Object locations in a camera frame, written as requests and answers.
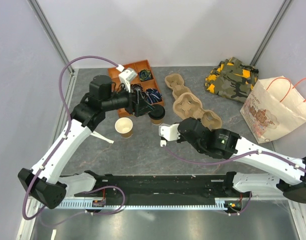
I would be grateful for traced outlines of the brown paper cup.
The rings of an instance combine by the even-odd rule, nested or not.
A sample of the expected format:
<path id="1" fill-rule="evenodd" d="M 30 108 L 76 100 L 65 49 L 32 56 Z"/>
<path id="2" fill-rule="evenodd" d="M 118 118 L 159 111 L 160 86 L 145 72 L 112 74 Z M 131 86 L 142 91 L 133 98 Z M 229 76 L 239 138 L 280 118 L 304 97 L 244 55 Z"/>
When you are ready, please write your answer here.
<path id="1" fill-rule="evenodd" d="M 127 139 L 133 135 L 133 126 L 130 118 L 122 117 L 115 122 L 114 128 L 123 138 Z"/>
<path id="2" fill-rule="evenodd" d="M 152 117 L 151 117 L 150 120 L 151 120 L 151 123 L 152 123 L 153 125 L 160 125 L 160 124 L 163 123 L 164 118 L 163 118 L 163 117 L 159 117 L 159 118 L 152 118 Z"/>

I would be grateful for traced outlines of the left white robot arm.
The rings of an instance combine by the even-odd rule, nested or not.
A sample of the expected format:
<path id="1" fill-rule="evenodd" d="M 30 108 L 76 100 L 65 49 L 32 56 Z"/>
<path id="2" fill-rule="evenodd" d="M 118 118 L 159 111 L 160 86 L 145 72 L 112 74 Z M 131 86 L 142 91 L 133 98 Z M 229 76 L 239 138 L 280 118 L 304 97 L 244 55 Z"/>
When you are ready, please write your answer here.
<path id="1" fill-rule="evenodd" d="M 112 79 L 97 75 L 89 84 L 89 91 L 69 113 L 68 122 L 51 148 L 31 169 L 23 168 L 18 178 L 28 194 L 48 209 L 56 208 L 64 198 L 87 192 L 99 196 L 103 185 L 91 172 L 61 177 L 61 173 L 81 143 L 105 119 L 106 112 L 125 109 L 139 117 L 154 110 L 137 91 L 113 91 Z"/>

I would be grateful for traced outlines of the cardboard cup carrier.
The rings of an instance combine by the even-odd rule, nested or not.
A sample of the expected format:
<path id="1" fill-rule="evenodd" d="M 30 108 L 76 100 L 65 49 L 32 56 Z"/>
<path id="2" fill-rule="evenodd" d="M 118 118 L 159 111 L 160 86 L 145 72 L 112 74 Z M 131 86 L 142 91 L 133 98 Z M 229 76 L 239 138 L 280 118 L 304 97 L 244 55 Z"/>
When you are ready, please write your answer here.
<path id="1" fill-rule="evenodd" d="M 172 73 L 164 79 L 167 87 L 172 90 L 172 95 L 177 100 L 182 94 L 186 93 L 188 88 L 185 86 L 183 77 L 178 73 Z"/>
<path id="2" fill-rule="evenodd" d="M 193 93 L 181 94 L 173 103 L 173 112 L 182 120 L 194 118 L 200 120 L 204 127 L 210 130 L 220 129 L 222 119 L 212 110 L 204 109 L 199 98 Z"/>

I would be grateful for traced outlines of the black plastic cup lid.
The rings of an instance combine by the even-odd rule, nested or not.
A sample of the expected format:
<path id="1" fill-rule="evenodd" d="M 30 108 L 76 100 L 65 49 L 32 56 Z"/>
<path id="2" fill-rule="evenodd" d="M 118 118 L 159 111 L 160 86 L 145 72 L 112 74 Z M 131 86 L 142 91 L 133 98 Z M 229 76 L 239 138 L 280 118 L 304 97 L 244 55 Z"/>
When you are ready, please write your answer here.
<path id="1" fill-rule="evenodd" d="M 153 105 L 153 110 L 148 113 L 149 117 L 153 120 L 160 120 L 165 117 L 165 108 L 160 104 Z"/>

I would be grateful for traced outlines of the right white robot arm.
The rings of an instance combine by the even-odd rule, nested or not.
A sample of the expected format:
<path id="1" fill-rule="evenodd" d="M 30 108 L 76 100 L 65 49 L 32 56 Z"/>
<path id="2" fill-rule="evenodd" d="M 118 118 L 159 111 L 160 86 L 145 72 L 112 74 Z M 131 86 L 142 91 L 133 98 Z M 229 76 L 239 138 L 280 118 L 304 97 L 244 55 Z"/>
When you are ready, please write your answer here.
<path id="1" fill-rule="evenodd" d="M 179 143 L 188 142 L 200 154 L 220 159 L 223 164 L 244 163 L 270 174 L 273 189 L 291 201 L 306 204 L 306 156 L 276 153 L 230 130 L 210 130 L 192 117 L 181 121 L 177 132 Z"/>

